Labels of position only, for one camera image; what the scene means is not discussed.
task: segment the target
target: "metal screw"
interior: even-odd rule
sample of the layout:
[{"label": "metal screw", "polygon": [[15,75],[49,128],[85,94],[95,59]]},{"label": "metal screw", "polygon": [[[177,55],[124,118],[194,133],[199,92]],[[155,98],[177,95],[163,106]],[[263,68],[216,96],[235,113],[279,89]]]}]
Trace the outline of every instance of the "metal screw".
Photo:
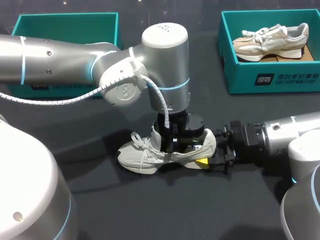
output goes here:
[{"label": "metal screw", "polygon": [[275,131],[278,131],[280,129],[280,126],[279,125],[274,125],[274,126],[272,126],[272,129],[275,130]]}]

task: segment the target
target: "cable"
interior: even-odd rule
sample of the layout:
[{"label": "cable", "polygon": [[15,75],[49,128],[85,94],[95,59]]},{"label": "cable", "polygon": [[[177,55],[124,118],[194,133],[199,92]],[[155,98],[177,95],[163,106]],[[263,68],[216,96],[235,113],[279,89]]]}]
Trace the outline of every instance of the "cable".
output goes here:
[{"label": "cable", "polygon": [[[14,97],[14,96],[10,96],[7,94],[4,94],[2,92],[0,92],[0,98],[2,99],[6,99],[15,103],[20,103],[20,104],[29,104],[29,105],[42,105],[42,106],[56,106],[56,105],[68,105],[68,104],[75,104],[78,103],[80,101],[83,101],[85,99],[88,99],[90,97],[92,97],[93,95],[96,95],[100,92],[102,92],[103,90],[112,87],[113,85],[118,84],[119,82],[122,82],[124,80],[127,79],[132,79],[135,78],[136,75],[135,74],[129,74],[129,75],[124,75],[118,79],[115,79],[112,82],[108,82],[108,84],[100,86],[84,95],[72,98],[72,99],[68,99],[68,100],[58,100],[58,101],[40,101],[40,100],[26,100],[26,99],[21,99],[18,97]],[[158,94],[158,97],[161,101],[161,105],[164,111],[164,127],[169,129],[170,128],[170,124],[169,124],[169,112],[168,112],[168,107],[165,101],[164,96],[162,95],[161,91],[159,90],[159,88],[157,87],[157,85],[148,77],[144,76],[144,75],[140,75],[141,79],[143,79],[144,81],[146,81],[154,90],[155,92]]]}]

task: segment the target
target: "logo on box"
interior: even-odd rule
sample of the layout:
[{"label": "logo on box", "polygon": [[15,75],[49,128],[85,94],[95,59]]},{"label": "logo on box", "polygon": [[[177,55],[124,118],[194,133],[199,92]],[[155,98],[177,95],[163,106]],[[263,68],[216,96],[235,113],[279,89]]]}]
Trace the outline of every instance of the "logo on box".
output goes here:
[{"label": "logo on box", "polygon": [[267,86],[272,83],[274,79],[274,73],[260,73],[256,76],[255,86]]}]

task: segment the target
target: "beige sneaker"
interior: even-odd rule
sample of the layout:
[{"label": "beige sneaker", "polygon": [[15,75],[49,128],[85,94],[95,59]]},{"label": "beige sneaker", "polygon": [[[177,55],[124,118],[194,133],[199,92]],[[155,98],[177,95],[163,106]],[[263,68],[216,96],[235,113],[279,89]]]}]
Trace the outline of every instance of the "beige sneaker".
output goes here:
[{"label": "beige sneaker", "polygon": [[285,27],[276,25],[257,32],[242,31],[243,37],[235,39],[235,54],[241,60],[259,62],[266,55],[278,55],[288,59],[300,59],[309,37],[309,26]]},{"label": "beige sneaker", "polygon": [[140,174],[154,174],[161,166],[168,163],[180,163],[186,168],[202,169],[203,165],[196,162],[199,159],[210,158],[216,150],[216,138],[211,130],[205,129],[197,139],[202,143],[198,149],[188,153],[160,151],[161,136],[151,128],[151,137],[141,138],[137,133],[131,134],[132,141],[123,145],[118,151],[119,163],[126,169]]}]

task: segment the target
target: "teal shoe box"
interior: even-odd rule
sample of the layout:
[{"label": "teal shoe box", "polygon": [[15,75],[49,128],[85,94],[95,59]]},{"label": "teal shoe box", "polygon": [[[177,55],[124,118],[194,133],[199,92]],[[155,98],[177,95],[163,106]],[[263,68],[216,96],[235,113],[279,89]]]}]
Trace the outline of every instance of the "teal shoe box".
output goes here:
[{"label": "teal shoe box", "polygon": [[[21,14],[12,35],[75,44],[108,42],[122,49],[117,12]],[[91,84],[12,84],[7,87],[18,98],[74,98],[97,88]]]},{"label": "teal shoe box", "polygon": [[[239,62],[232,41],[242,30],[276,24],[309,25],[307,47],[314,61]],[[320,13],[317,9],[223,11],[217,41],[230,94],[320,92]]]}]

